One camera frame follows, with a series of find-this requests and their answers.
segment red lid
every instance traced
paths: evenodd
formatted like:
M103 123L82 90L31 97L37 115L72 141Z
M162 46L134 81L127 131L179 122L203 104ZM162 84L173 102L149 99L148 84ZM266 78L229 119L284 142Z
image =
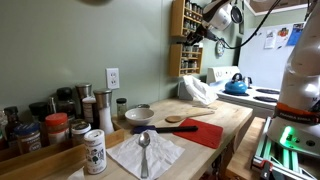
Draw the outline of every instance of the red lid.
M46 117L47 126L56 126L68 121L68 116L66 113L55 113Z

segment white bowl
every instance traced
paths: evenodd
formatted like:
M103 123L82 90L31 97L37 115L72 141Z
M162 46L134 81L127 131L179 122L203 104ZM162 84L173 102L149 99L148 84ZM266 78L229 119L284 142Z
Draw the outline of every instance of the white bowl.
M154 112L149 108L134 108L125 113L125 116L129 124L133 126L143 126L148 124Z

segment white napkin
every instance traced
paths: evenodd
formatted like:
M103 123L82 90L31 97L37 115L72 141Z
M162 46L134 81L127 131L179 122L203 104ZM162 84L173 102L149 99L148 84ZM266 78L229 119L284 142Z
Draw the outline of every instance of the white napkin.
M208 84L203 83L200 79L193 77L192 75L183 76L184 83L188 93L198 99L202 104L209 105L218 99L218 95L214 88L210 87Z
M67 180L85 180L84 173L83 173L83 167L80 168L78 171L71 174Z
M149 177L156 179L168 170L180 157L184 149L159 136L156 131L147 130L150 145L146 148ZM140 134L135 134L126 141L107 149L107 153L120 165L141 179L142 147L138 144Z

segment electrical outlet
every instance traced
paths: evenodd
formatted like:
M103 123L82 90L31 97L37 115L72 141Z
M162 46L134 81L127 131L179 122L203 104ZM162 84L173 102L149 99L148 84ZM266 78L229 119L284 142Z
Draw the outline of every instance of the electrical outlet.
M109 89L120 88L119 68L106 68L106 78Z

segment white stove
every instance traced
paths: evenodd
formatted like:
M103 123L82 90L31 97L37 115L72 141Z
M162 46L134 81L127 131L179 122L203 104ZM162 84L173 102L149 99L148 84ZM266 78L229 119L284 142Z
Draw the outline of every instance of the white stove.
M232 76L235 73L238 73L238 72L240 71L236 66L209 68L208 76L211 76L211 77L210 78L207 77L207 84L215 88L216 93L219 97L219 100L252 108L254 117L257 116L261 118L266 118L268 116L272 116L274 108L276 106L276 101L279 99L279 90L271 89L267 87L257 87L252 85L246 91L247 96L230 95L224 92L225 84L231 80ZM270 90L271 93L276 93L276 92L278 93L269 94L269 93L259 92L259 90L261 89ZM260 97L266 97L267 100L272 99L275 102L265 102L265 101L259 100Z

